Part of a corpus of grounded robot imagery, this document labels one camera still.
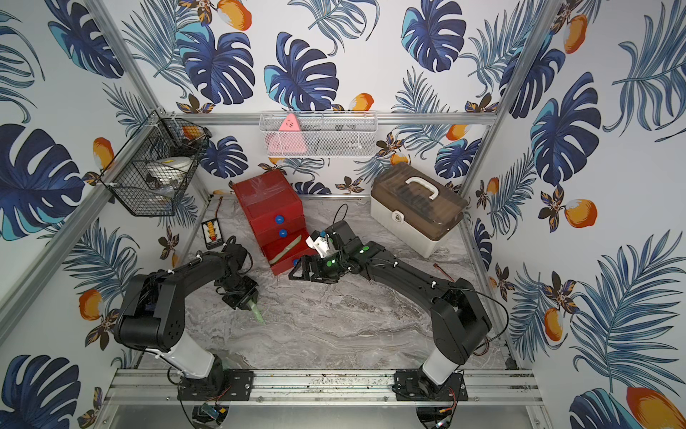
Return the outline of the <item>red drawer cabinet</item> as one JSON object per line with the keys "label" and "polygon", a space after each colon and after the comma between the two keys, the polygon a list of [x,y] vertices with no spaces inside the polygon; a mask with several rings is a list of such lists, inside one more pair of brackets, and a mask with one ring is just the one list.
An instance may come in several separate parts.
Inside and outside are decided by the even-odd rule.
{"label": "red drawer cabinet", "polygon": [[[234,184],[232,190],[274,275],[292,270],[300,257],[315,254],[305,243],[310,233],[303,202],[283,173],[265,173]],[[271,266],[269,260],[297,236],[302,237],[300,243]]]}

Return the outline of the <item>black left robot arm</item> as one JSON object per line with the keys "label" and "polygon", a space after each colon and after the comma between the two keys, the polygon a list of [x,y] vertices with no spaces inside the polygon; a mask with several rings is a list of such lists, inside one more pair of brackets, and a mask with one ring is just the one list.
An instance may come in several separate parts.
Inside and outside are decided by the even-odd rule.
{"label": "black left robot arm", "polygon": [[183,266],[135,275],[126,286],[114,339],[162,359],[179,370],[185,381],[221,384],[221,359],[186,332],[186,298],[211,283],[230,309],[252,310],[257,303],[257,282],[243,267],[251,261],[248,250],[231,237],[221,248],[199,252]]}

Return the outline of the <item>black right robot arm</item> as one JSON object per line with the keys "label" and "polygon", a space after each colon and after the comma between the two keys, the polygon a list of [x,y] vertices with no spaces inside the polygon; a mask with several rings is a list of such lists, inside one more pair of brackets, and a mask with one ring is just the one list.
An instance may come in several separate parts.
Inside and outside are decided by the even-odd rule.
{"label": "black right robot arm", "polygon": [[325,251],[300,257],[289,279],[334,284],[345,275],[359,275],[414,302],[432,324],[434,349],[420,367],[426,382],[446,384],[486,340],[492,322],[467,280],[451,282],[411,266],[379,243],[362,241],[345,221],[315,235],[313,245],[323,244]]}

